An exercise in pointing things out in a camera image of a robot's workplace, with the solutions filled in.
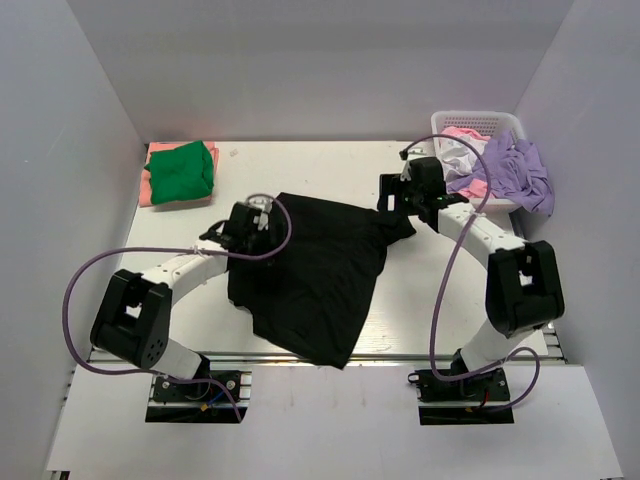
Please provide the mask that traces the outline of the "black t shirt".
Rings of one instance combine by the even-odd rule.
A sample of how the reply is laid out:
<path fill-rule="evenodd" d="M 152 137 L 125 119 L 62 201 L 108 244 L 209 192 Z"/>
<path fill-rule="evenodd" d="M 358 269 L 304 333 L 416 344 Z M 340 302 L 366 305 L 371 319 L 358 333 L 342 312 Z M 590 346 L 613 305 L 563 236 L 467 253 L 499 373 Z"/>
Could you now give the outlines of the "black t shirt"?
<path fill-rule="evenodd" d="M 232 259 L 227 294 L 253 318 L 255 335 L 316 365 L 342 369 L 369 313 L 387 249 L 415 235 L 409 219 L 281 193 L 289 216 L 284 250 L 261 262 Z"/>

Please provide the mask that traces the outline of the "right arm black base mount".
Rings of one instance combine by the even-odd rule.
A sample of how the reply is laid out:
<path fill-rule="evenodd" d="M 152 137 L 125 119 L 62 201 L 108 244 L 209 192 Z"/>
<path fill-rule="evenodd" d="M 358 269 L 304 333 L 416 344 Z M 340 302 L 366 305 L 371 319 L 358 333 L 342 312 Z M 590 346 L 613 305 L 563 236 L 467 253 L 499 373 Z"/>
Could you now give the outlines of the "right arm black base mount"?
<path fill-rule="evenodd" d="M 430 369 L 416 370 L 407 376 L 408 383 L 418 389 L 418 398 L 425 402 L 467 401 L 482 403 L 508 401 L 510 391 L 504 370 L 458 381 L 439 380 Z"/>

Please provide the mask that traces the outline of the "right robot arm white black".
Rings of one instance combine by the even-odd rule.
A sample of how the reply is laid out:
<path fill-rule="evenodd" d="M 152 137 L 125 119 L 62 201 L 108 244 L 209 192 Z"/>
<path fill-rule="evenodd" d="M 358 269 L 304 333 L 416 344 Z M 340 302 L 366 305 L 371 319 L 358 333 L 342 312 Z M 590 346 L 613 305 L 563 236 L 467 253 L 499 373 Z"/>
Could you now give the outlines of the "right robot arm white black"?
<path fill-rule="evenodd" d="M 528 242 L 484 216 L 458 193 L 447 193 L 440 162 L 422 157 L 406 162 L 399 174 L 379 178 L 378 208 L 415 216 L 434 232 L 454 241 L 486 270 L 487 318 L 456 354 L 449 375 L 461 397 L 472 399 L 488 385 L 487 372 L 501 366 L 534 331 L 565 312 L 564 295 L 553 247 Z"/>

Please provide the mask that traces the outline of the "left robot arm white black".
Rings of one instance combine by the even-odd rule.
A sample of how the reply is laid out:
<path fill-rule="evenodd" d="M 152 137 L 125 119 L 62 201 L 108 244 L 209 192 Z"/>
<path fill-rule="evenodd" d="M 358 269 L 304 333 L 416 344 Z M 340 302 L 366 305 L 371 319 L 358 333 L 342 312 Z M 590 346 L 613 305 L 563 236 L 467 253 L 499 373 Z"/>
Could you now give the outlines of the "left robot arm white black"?
<path fill-rule="evenodd" d="M 169 338 L 173 307 L 207 281 L 229 270 L 228 262 L 262 262 L 291 239 L 291 217 L 284 205 L 252 195 L 234 204 L 230 216 L 209 227 L 186 249 L 142 272 L 113 274 L 90 333 L 90 342 L 143 372 L 175 379 L 188 398 L 211 387 L 208 360 Z"/>

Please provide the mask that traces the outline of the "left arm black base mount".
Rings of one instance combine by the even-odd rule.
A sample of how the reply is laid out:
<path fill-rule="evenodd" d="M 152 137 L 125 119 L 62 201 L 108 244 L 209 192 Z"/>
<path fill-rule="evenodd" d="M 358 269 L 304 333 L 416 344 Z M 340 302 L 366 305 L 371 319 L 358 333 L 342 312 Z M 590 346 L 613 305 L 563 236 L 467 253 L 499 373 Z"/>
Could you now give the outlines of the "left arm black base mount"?
<path fill-rule="evenodd" d="M 252 381 L 250 370 L 213 366 L 206 377 L 222 384 L 237 404 L 249 401 Z M 154 378 L 149 400 L 160 406 L 211 404 L 230 407 L 227 394 L 216 383 L 176 384 L 164 376 Z"/>

